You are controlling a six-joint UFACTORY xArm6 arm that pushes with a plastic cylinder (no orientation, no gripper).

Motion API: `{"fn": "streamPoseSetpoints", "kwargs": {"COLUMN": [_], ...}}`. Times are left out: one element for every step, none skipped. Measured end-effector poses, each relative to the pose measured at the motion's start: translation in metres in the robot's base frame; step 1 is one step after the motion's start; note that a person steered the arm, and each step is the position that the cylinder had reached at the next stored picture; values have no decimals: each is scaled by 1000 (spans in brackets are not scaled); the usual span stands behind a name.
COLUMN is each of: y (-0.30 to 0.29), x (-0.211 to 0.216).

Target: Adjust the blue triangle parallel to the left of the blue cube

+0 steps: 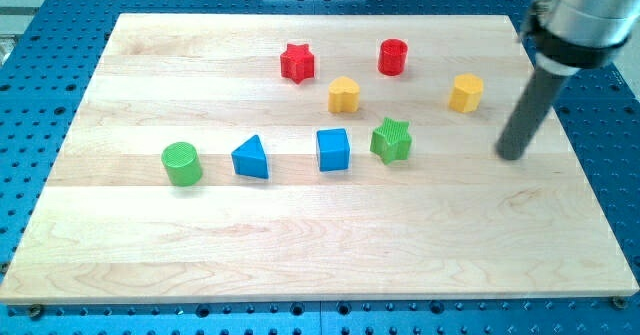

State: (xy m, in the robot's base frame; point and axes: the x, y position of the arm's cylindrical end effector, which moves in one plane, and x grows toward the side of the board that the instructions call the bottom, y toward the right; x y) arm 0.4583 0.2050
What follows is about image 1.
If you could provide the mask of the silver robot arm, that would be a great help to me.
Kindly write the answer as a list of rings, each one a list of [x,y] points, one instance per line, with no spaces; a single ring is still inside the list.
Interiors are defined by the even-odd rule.
[[[538,67],[568,77],[611,63],[638,19],[639,0],[534,0],[521,36],[534,40]]]

